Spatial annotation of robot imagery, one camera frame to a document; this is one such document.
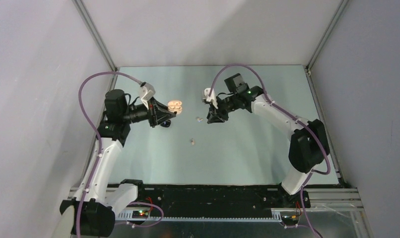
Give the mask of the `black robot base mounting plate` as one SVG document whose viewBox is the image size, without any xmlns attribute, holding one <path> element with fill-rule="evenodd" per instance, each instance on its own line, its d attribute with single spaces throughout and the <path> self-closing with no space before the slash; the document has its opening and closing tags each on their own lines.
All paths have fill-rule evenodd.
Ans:
<svg viewBox="0 0 400 238">
<path fill-rule="evenodd" d="M 159 206 L 164 215 L 264 215 L 275 209 L 310 208 L 308 192 L 286 193 L 280 185 L 145 184 L 137 202 Z"/>
</svg>

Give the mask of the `left aluminium frame post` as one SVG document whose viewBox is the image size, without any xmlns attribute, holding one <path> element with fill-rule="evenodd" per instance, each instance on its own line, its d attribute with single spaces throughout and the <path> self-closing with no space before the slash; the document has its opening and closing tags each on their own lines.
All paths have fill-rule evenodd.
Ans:
<svg viewBox="0 0 400 238">
<path fill-rule="evenodd" d="M 109 69 L 112 71 L 117 70 L 117 66 L 114 63 L 110 52 L 107 49 L 106 44 L 104 43 L 101 34 L 99 33 L 95 22 L 93 21 L 88 8 L 83 0 L 72 0 L 78 14 L 80 15 L 84 25 L 86 26 L 89 34 L 91 35 L 95 45 L 97 46 L 98 50 L 100 51 L 103 59 L 105 60 L 106 64 L 108 65 Z"/>
</svg>

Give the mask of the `left green circuit board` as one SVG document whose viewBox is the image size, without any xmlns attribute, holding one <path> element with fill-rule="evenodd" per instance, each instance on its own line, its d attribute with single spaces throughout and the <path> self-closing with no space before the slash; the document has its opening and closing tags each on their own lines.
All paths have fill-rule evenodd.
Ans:
<svg viewBox="0 0 400 238">
<path fill-rule="evenodd" d="M 134 210 L 132 213 L 132 219 L 147 219 L 149 217 L 149 211 Z"/>
</svg>

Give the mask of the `beige square earbud case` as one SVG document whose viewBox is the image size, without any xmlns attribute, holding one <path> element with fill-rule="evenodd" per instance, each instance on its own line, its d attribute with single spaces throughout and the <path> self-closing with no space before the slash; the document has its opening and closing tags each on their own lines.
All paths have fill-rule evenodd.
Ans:
<svg viewBox="0 0 400 238">
<path fill-rule="evenodd" d="M 176 113 L 178 115 L 183 110 L 182 104 L 183 103 L 180 100 L 171 100 L 167 103 L 167 109 L 168 111 Z"/>
</svg>

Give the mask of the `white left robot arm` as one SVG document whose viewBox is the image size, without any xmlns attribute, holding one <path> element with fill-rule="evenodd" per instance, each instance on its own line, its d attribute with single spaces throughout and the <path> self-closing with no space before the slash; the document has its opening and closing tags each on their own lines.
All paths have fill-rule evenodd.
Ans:
<svg viewBox="0 0 400 238">
<path fill-rule="evenodd" d="M 66 235 L 108 237 L 116 216 L 130 203 L 141 206 L 146 192 L 134 183 L 120 184 L 107 195 L 108 181 L 121 154 L 130 125 L 141 121 L 151 127 L 166 126 L 182 112 L 182 102 L 171 100 L 166 105 L 153 97 L 153 91 L 143 86 L 139 90 L 141 104 L 129 103 L 129 94 L 113 89 L 105 95 L 106 119 L 95 128 L 97 145 L 81 184 L 70 200 L 63 200 L 60 213 L 66 216 Z"/>
</svg>

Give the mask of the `green circuit board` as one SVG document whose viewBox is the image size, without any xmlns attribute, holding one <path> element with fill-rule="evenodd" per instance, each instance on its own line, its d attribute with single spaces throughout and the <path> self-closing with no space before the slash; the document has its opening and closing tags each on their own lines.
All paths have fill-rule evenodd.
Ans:
<svg viewBox="0 0 400 238">
<path fill-rule="evenodd" d="M 294 222 L 294 221 L 299 221 L 300 220 L 300 218 L 301 218 L 301 216 L 300 215 L 291 215 L 291 216 L 282 216 L 282 220 L 284 221 L 284 220 L 288 220 L 288 221 L 292 221 L 292 222 Z"/>
<path fill-rule="evenodd" d="M 149 217 L 149 211 L 134 210 L 132 213 L 132 219 L 147 219 Z"/>
</svg>

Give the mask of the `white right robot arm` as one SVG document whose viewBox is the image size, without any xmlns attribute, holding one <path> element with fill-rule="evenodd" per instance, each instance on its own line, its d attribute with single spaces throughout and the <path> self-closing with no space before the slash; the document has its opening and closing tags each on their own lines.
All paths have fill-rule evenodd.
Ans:
<svg viewBox="0 0 400 238">
<path fill-rule="evenodd" d="M 223 123 L 229 120 L 229 113 L 236 110 L 261 116 L 287 136 L 290 142 L 288 159 L 290 169 L 281 182 L 279 203 L 291 207 L 298 201 L 298 192 L 316 173 L 316 166 L 326 162 L 328 174 L 331 171 L 328 156 L 329 143 L 324 124 L 319 120 L 307 120 L 279 106 L 260 86 L 249 87 L 241 74 L 227 79 L 229 90 L 226 98 L 220 98 L 212 88 L 205 88 L 202 100 L 209 105 L 207 123 Z"/>
</svg>

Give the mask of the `right aluminium frame post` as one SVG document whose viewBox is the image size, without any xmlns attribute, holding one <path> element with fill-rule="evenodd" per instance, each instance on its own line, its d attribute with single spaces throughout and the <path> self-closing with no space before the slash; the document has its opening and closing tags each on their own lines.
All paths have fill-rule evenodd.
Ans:
<svg viewBox="0 0 400 238">
<path fill-rule="evenodd" d="M 322 37 L 318 41 L 316 48 L 314 49 L 308 63 L 305 66 L 306 72 L 308 75 L 311 75 L 312 68 L 314 67 L 317 59 L 319 58 L 320 53 L 322 52 L 323 48 L 325 47 L 327 41 L 331 37 L 334 29 L 336 28 L 338 22 L 340 21 L 341 17 L 343 16 L 344 12 L 346 11 L 350 0 L 341 0 L 339 5 L 337 6 L 333 16 L 331 17 L 329 24 L 327 25 L 326 29 L 323 32 Z"/>
</svg>

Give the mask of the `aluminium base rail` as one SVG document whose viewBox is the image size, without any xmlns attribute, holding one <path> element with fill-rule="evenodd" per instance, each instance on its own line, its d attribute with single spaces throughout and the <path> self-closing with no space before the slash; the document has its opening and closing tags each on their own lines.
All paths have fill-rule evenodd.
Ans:
<svg viewBox="0 0 400 238">
<path fill-rule="evenodd" d="M 306 188 L 312 211 L 363 211 L 364 206 L 356 188 Z"/>
</svg>

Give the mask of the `black glossy earbud charging case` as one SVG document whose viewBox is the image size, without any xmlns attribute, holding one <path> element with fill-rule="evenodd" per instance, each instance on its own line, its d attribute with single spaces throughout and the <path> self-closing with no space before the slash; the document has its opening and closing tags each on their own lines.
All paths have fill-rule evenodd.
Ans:
<svg viewBox="0 0 400 238">
<path fill-rule="evenodd" d="M 170 120 L 166 120 L 161 124 L 161 126 L 164 127 L 164 128 L 169 128 L 170 125 L 171 125 L 171 121 Z"/>
</svg>

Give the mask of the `aluminium frame post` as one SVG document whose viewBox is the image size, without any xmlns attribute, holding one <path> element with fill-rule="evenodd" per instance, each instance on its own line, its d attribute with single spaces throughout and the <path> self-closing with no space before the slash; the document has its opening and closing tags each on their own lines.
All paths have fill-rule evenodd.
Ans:
<svg viewBox="0 0 400 238">
<path fill-rule="evenodd" d="M 72 0 L 78 14 L 80 15 L 84 25 L 86 26 L 89 34 L 91 35 L 95 45 L 97 46 L 98 50 L 100 51 L 103 59 L 105 60 L 106 64 L 108 65 L 109 69 L 112 71 L 117 70 L 117 66 L 114 63 L 110 52 L 107 49 L 106 44 L 104 43 L 101 34 L 99 33 L 95 22 L 93 21 L 88 8 L 83 0 Z"/>
<path fill-rule="evenodd" d="M 316 48 L 314 49 L 308 63 L 305 66 L 306 72 L 308 75 L 311 75 L 312 68 L 314 67 L 317 59 L 319 58 L 320 53 L 322 52 L 323 48 L 325 47 L 327 41 L 331 37 L 334 29 L 336 28 L 338 22 L 340 21 L 341 17 L 343 16 L 344 12 L 346 11 L 350 0 L 341 0 L 339 5 L 337 6 L 333 16 L 331 17 L 329 24 L 327 25 L 326 29 L 323 32 L 322 37 L 318 41 Z"/>
</svg>

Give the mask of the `right green circuit board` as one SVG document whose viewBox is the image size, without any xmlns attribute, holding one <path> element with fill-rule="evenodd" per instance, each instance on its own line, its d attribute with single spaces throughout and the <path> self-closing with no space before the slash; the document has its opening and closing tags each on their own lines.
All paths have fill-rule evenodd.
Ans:
<svg viewBox="0 0 400 238">
<path fill-rule="evenodd" d="M 282 216 L 282 220 L 284 221 L 284 220 L 288 220 L 288 221 L 292 221 L 292 222 L 294 222 L 294 221 L 299 221 L 300 220 L 300 218 L 301 218 L 301 216 L 300 215 L 291 215 L 291 216 Z"/>
</svg>

